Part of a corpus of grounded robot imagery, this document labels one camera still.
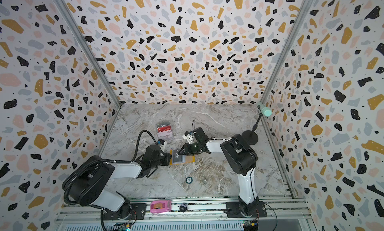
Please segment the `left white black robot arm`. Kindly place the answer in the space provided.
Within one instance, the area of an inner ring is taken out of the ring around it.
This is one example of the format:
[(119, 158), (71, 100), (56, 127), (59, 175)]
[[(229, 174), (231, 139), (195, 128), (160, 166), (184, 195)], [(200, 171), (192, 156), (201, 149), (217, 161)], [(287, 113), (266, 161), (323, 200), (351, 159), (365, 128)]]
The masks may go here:
[(169, 166), (172, 155), (162, 145), (150, 145), (144, 155), (134, 161), (90, 157), (62, 185), (67, 205), (90, 206), (112, 212), (124, 219), (133, 213), (131, 202), (123, 195), (109, 191), (107, 183), (114, 179), (148, 178), (160, 166)]

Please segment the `yellow leather card holder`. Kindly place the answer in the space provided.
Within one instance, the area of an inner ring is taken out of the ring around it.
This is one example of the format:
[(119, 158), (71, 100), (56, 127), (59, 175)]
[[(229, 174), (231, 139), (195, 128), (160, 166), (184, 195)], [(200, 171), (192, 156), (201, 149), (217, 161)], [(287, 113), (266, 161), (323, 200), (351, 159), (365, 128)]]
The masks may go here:
[(170, 160), (171, 166), (184, 165), (194, 163), (196, 161), (194, 156), (179, 155), (178, 150), (170, 150), (170, 154), (172, 155), (172, 158)]

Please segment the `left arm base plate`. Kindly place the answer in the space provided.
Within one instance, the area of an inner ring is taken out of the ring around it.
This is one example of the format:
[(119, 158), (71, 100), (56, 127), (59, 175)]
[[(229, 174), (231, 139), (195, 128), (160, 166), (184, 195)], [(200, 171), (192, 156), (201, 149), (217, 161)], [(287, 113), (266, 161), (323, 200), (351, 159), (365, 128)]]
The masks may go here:
[(102, 215), (104, 221), (137, 221), (144, 219), (146, 210), (146, 203), (125, 202), (117, 211), (105, 209), (102, 211)]

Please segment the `grey credit card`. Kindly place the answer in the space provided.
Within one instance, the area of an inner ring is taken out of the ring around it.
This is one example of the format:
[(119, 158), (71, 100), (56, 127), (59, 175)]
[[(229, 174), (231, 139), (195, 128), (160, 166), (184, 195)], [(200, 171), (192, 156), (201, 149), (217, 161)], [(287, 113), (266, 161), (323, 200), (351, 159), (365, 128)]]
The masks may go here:
[(177, 151), (172, 152), (172, 165), (180, 165), (186, 163), (186, 157), (179, 155)]

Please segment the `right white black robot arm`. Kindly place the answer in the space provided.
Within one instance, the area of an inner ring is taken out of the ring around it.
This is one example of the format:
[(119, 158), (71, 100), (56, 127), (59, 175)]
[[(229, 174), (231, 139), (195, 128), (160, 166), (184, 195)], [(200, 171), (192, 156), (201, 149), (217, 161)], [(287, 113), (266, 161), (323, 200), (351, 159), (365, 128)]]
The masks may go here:
[(238, 175), (240, 212), (248, 217), (255, 213), (259, 203), (255, 182), (258, 157), (243, 137), (236, 134), (225, 139), (209, 138), (199, 127), (191, 132), (185, 132), (183, 139), (187, 142), (178, 150), (178, 155), (224, 154), (228, 164)]

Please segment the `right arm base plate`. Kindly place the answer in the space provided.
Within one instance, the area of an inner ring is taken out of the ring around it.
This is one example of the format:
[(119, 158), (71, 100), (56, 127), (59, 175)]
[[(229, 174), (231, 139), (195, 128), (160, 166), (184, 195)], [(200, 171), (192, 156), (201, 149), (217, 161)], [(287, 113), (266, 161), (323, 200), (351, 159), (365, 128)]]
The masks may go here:
[(228, 218), (266, 218), (267, 211), (265, 203), (262, 201), (253, 201), (245, 204), (243, 201), (226, 202), (224, 213)]

